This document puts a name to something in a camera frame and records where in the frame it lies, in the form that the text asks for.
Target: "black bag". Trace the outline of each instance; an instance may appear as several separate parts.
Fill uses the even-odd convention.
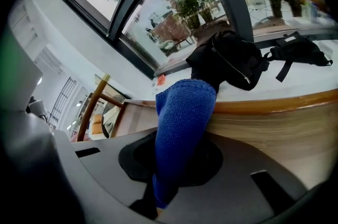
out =
[[[332,60],[327,60],[324,53],[312,41],[303,38],[298,32],[284,35],[283,39],[276,41],[277,45],[264,55],[268,61],[285,61],[285,64],[276,77],[282,82],[288,74],[293,62],[315,64],[317,66],[332,65]]]
[[[244,41],[233,31],[215,34],[200,45],[187,63],[218,85],[227,81],[243,90],[252,90],[269,62],[251,42]]]

